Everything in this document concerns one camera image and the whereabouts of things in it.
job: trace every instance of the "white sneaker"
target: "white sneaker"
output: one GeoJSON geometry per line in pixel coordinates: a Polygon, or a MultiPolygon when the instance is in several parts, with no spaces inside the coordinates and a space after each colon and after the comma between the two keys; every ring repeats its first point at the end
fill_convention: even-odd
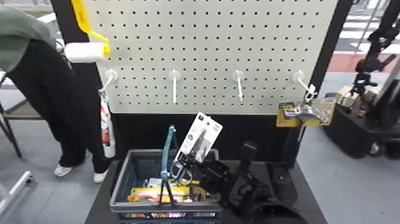
{"type": "Polygon", "coordinates": [[[67,175],[72,170],[72,168],[73,167],[64,167],[64,166],[61,166],[60,164],[58,164],[54,170],[54,175],[58,176],[60,178],[62,176],[67,175]]]}
{"type": "Polygon", "coordinates": [[[95,173],[93,177],[93,181],[95,183],[103,183],[105,177],[107,176],[108,170],[106,170],[104,173],[95,173]]]}

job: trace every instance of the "green jacket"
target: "green jacket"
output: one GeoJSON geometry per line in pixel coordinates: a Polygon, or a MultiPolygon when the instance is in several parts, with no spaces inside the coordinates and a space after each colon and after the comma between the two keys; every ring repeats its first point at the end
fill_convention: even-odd
{"type": "Polygon", "coordinates": [[[44,23],[15,8],[0,5],[0,70],[9,72],[22,59],[30,39],[55,48],[55,39],[44,23]]]}

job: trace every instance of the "black pants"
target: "black pants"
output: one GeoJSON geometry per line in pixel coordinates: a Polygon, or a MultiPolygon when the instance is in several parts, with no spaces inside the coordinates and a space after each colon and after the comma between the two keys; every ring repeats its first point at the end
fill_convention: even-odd
{"type": "Polygon", "coordinates": [[[54,138],[60,142],[60,165],[76,166],[85,159],[86,148],[93,154],[96,173],[108,169],[110,160],[104,157],[101,133],[94,133],[88,117],[98,114],[85,110],[77,85],[77,77],[59,53],[47,43],[30,41],[24,57],[7,76],[25,95],[32,107],[48,122],[54,138]]]}

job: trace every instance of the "paint roller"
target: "paint roller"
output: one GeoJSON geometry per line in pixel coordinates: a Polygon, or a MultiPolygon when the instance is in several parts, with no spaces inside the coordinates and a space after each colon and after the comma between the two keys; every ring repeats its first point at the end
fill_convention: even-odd
{"type": "Polygon", "coordinates": [[[94,32],[90,28],[89,19],[81,0],[71,0],[76,21],[79,28],[102,42],[68,43],[64,53],[72,63],[95,63],[103,61],[110,54],[110,42],[108,38],[94,32]]]}

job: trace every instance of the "person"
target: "person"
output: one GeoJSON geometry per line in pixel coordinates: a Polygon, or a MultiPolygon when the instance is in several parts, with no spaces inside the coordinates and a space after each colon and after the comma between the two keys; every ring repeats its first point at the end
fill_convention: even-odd
{"type": "Polygon", "coordinates": [[[100,120],[87,119],[97,114],[81,102],[77,77],[57,52],[55,38],[44,23],[12,7],[0,5],[0,21],[0,69],[60,142],[62,156],[54,175],[65,176],[82,164],[88,149],[93,154],[93,180],[101,183],[110,160],[104,157],[100,131],[93,131],[93,125],[100,130],[100,120]]]}

